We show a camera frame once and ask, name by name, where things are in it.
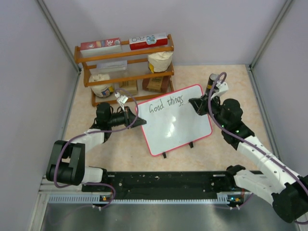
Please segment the pink framed whiteboard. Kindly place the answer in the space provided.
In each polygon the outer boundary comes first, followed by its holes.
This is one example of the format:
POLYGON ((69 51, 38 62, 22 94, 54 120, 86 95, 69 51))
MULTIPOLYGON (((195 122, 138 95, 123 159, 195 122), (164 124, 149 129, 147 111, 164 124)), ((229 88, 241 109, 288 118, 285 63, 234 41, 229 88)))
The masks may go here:
POLYGON ((190 98, 203 95, 199 84, 170 92, 138 104, 139 118, 149 152, 161 155, 212 134, 208 115, 198 115, 189 103, 190 98))

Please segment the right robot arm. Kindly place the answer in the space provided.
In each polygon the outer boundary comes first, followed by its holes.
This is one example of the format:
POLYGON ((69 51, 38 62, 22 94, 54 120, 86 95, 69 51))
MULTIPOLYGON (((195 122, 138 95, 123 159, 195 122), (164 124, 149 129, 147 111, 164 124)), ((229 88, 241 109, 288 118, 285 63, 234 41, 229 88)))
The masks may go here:
POLYGON ((209 115, 221 129, 224 140, 253 161, 265 176, 261 179, 242 166, 229 167, 225 186, 232 191, 239 187, 249 190, 272 205, 287 223, 307 225, 298 219, 308 213, 308 178, 291 170, 260 142, 242 121, 240 103, 235 99, 221 102, 218 96, 191 98, 189 103, 198 115, 209 115))

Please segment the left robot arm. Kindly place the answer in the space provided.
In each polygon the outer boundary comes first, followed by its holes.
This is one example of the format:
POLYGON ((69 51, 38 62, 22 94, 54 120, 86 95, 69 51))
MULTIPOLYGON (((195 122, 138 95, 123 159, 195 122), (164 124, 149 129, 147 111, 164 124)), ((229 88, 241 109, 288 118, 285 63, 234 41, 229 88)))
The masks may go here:
POLYGON ((108 141, 113 127, 124 125, 126 129, 147 124, 145 119, 132 113, 128 106, 119 107, 116 112, 109 103, 100 103, 96 108, 96 118, 85 133, 69 141, 57 140, 52 148, 46 179, 58 188, 66 185, 92 183, 99 191, 109 186, 109 179, 104 176, 106 170, 98 167, 86 167, 85 156, 97 145, 108 141))

